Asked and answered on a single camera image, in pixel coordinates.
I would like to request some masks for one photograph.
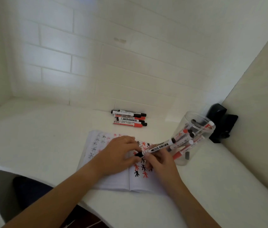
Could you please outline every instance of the notebook page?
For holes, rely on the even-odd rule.
[[[138,141],[142,150],[145,150],[151,144]],[[157,194],[166,194],[161,186],[154,170],[148,170],[145,167],[146,161],[142,157],[140,162],[137,162],[129,168],[129,184],[130,190],[136,192],[152,192]]]
[[[104,133],[99,130],[91,131],[87,137],[85,144],[86,150],[82,153],[82,156],[84,155],[84,158],[80,158],[77,170],[92,160],[95,155],[102,151],[114,137],[118,137],[118,135]],[[94,188],[109,190],[129,190],[128,169],[120,173],[104,177],[94,185]]]

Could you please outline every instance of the left hand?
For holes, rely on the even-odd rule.
[[[114,138],[88,164],[96,170],[99,177],[116,174],[140,161],[140,157],[125,158],[126,153],[130,150],[142,151],[135,141],[135,137]]]

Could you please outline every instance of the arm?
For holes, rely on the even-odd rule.
[[[125,159],[125,154],[134,149],[141,152],[134,137],[121,136],[112,139],[90,162],[3,227],[59,227],[98,180],[121,172],[140,161],[139,157]]]
[[[147,160],[146,167],[149,169],[153,166],[168,195],[181,211],[188,227],[220,228],[185,186],[179,176],[173,157],[166,149],[161,149],[156,157],[146,153],[145,159]]]

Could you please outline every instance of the desk surface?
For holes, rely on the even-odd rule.
[[[112,121],[109,112],[12,99],[0,107],[0,170],[56,186],[76,171],[90,130],[157,143],[177,127],[155,119],[144,128]],[[268,227],[268,190],[223,145],[206,141],[178,170],[222,227]],[[82,203],[115,228],[186,226],[167,196],[90,190]]]

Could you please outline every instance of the plastic container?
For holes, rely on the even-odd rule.
[[[180,166],[186,165],[214,130],[215,124],[210,119],[188,111],[173,134],[174,138],[178,138],[176,145],[179,145],[174,149],[172,147],[170,151],[175,163]]]

